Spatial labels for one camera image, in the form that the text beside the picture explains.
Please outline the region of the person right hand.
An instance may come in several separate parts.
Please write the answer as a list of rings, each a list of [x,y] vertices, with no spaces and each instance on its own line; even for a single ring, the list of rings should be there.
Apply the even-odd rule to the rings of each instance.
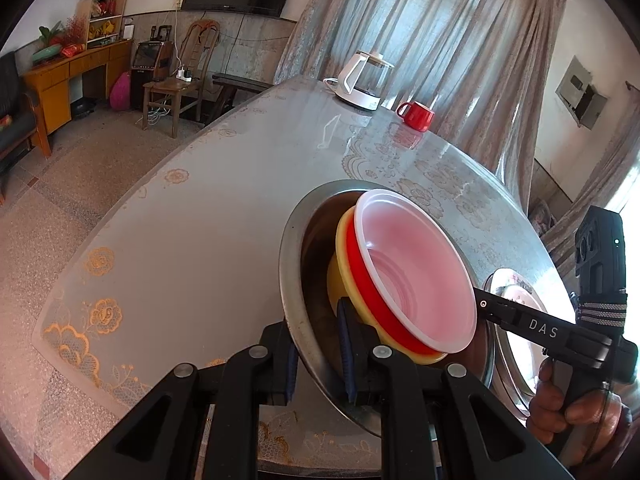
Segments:
[[[573,427],[585,428],[586,443],[566,459],[566,466],[582,466],[588,460],[617,460],[634,434],[632,419],[620,397],[612,393],[605,399],[603,391],[591,391],[562,408],[564,394],[553,382],[554,363],[545,359],[538,373],[538,385],[529,404],[527,429],[542,443]]]

